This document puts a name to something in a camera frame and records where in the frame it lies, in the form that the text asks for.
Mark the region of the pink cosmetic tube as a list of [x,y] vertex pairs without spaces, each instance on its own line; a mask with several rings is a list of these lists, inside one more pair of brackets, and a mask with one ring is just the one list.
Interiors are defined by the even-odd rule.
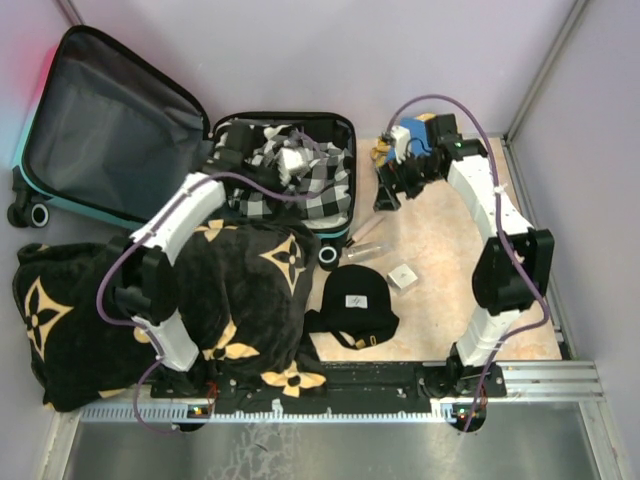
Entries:
[[375,214],[366,220],[361,226],[359,226],[354,233],[352,233],[345,247],[349,248],[354,244],[360,242],[369,232],[371,232],[376,226],[378,226],[384,220],[383,215]]

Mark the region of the black white checkered shirt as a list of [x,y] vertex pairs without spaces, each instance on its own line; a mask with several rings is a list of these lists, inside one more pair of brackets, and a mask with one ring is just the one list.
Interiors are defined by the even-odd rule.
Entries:
[[287,185],[279,186],[287,196],[301,196],[303,199],[286,203],[283,207],[299,213],[305,222],[332,221],[342,225],[348,219],[352,204],[351,173],[354,156],[348,148],[339,147],[332,141],[322,142],[312,139],[301,126],[292,124],[251,124],[255,128],[253,146],[257,165],[272,168],[278,172],[276,155],[283,147],[303,147],[310,156],[310,170],[303,176],[294,177]]

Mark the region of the clear plastic bottle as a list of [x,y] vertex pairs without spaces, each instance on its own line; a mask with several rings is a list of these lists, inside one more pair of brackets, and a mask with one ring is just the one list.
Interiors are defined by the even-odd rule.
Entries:
[[367,242],[355,244],[344,251],[346,259],[352,263],[366,262],[389,253],[392,247],[387,242]]

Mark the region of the black beanie white label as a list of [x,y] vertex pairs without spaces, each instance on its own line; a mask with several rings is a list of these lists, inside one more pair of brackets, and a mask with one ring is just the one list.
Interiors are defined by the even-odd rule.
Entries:
[[399,324],[384,277],[361,265],[346,265],[329,274],[320,315],[327,325],[345,327],[348,333],[396,328]]

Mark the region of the teal hard-shell suitcase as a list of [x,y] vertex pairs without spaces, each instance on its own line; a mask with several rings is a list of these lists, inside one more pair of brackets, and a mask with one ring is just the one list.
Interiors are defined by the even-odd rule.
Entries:
[[294,218],[319,239],[319,263],[334,269],[349,237],[356,199],[356,134],[331,112],[240,112],[211,121],[187,89],[131,49],[89,26],[70,28],[44,68],[11,163],[16,228],[41,228],[58,206],[127,228],[150,220],[189,172],[213,159],[226,123],[240,118],[301,126],[314,140],[332,141],[354,156],[352,204],[342,225],[305,222],[282,200],[233,180],[226,210],[251,219]]

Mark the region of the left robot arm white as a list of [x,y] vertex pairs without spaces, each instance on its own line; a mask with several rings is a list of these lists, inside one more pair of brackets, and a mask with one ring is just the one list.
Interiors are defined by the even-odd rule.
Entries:
[[184,395],[201,394],[208,373],[195,364],[198,348],[179,311],[175,262],[193,230],[227,201],[225,181],[233,180],[282,200],[280,174],[270,169],[250,176],[247,162],[254,144],[273,139],[276,127],[235,118],[226,123],[224,143],[213,159],[186,174],[175,193],[141,228],[113,240],[113,263],[101,280],[95,299],[99,317],[114,326],[137,328],[147,335],[155,361],[173,370],[172,383]]

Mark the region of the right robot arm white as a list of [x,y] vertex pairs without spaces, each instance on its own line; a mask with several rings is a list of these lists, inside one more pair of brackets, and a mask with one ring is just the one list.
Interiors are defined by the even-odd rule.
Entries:
[[483,242],[472,273],[476,307],[466,331],[446,361],[448,387],[470,395],[488,376],[515,322],[542,303],[549,283],[555,241],[535,228],[505,195],[487,145],[464,138],[452,114],[392,125],[371,152],[378,177],[377,211],[396,211],[398,196],[416,198],[434,182],[446,181],[461,197]]

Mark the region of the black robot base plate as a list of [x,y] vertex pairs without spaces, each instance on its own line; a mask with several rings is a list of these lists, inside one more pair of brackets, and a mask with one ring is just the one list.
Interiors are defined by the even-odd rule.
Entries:
[[280,407],[285,414],[396,414],[429,413],[431,402],[445,397],[471,402],[479,379],[484,380],[479,404],[504,398],[502,369],[493,364],[487,373],[480,367],[453,362],[325,362],[319,386],[303,385],[302,376],[289,381],[291,388],[241,382],[229,375],[208,381],[192,396],[180,393],[168,380],[152,383],[153,399],[202,399],[217,414],[267,413]]

